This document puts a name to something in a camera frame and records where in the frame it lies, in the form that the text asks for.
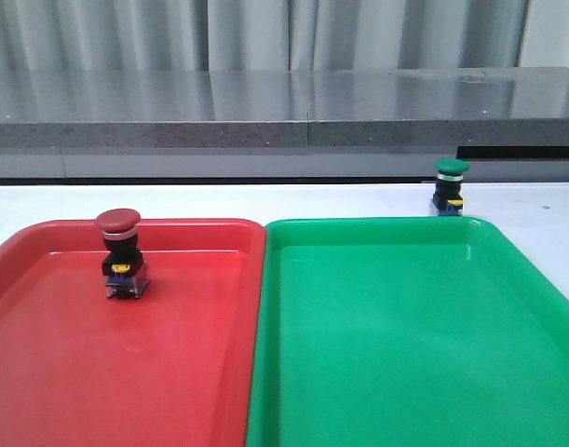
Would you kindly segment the green mushroom push button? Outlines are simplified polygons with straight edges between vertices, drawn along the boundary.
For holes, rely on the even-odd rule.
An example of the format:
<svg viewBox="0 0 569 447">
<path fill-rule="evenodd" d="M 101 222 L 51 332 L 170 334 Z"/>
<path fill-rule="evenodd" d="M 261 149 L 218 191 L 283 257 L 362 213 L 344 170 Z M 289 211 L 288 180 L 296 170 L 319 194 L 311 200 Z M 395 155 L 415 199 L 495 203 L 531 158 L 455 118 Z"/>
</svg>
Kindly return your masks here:
<svg viewBox="0 0 569 447">
<path fill-rule="evenodd" d="M 437 178 L 430 209 L 434 216 L 461 216 L 464 199 L 461 196 L 464 173 L 469 170 L 467 161 L 441 158 L 435 163 Z"/>
</svg>

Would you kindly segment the red mushroom push button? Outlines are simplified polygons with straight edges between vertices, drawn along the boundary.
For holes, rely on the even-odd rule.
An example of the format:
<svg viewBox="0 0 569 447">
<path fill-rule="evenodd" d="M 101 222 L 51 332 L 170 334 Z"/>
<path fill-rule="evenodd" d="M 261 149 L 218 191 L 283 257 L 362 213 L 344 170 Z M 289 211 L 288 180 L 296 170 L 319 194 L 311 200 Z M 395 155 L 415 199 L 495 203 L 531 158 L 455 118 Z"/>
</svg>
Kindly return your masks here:
<svg viewBox="0 0 569 447">
<path fill-rule="evenodd" d="M 149 284 L 149 265 L 138 247 L 140 219 L 138 211 L 127 208 L 107 210 L 95 219 L 108 250 L 102 261 L 108 298 L 139 299 Z"/>
</svg>

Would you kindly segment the green plastic tray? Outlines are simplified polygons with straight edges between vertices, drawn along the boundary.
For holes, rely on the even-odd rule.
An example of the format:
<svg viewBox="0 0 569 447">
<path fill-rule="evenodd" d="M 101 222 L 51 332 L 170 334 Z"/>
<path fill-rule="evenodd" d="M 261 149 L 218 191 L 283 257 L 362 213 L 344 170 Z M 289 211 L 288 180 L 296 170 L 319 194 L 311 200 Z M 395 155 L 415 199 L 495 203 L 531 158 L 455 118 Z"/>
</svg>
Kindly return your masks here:
<svg viewBox="0 0 569 447">
<path fill-rule="evenodd" d="M 569 446 L 569 301 L 468 217 L 267 227 L 249 446 Z"/>
</svg>

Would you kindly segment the red plastic tray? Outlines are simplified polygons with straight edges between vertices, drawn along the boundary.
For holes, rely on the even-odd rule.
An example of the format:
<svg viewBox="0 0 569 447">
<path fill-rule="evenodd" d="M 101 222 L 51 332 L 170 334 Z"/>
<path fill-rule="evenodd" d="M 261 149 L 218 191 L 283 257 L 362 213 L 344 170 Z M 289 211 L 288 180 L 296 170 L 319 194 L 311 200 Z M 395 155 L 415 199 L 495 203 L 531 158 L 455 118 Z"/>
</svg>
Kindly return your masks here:
<svg viewBox="0 0 569 447">
<path fill-rule="evenodd" d="M 150 282 L 105 295 L 90 220 L 0 246 L 0 446 L 241 446 L 265 230 L 146 220 Z"/>
</svg>

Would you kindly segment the grey stone counter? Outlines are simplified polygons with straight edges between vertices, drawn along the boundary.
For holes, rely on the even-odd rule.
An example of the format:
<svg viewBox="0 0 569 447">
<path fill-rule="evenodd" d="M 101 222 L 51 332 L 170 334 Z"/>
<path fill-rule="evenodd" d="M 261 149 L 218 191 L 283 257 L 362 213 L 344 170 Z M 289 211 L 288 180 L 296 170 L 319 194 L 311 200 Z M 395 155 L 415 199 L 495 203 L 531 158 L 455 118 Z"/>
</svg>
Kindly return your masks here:
<svg viewBox="0 0 569 447">
<path fill-rule="evenodd" d="M 569 69 L 0 71 L 0 183 L 569 182 Z"/>
</svg>

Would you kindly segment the grey pleated curtain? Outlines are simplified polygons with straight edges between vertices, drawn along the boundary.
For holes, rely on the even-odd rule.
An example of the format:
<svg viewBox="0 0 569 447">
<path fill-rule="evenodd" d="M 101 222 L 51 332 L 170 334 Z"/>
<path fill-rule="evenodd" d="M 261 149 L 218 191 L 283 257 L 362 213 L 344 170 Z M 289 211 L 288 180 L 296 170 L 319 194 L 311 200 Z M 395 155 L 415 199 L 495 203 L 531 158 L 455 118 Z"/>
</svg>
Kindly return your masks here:
<svg viewBox="0 0 569 447">
<path fill-rule="evenodd" d="M 569 68 L 569 1 L 0 1 L 0 70 Z"/>
</svg>

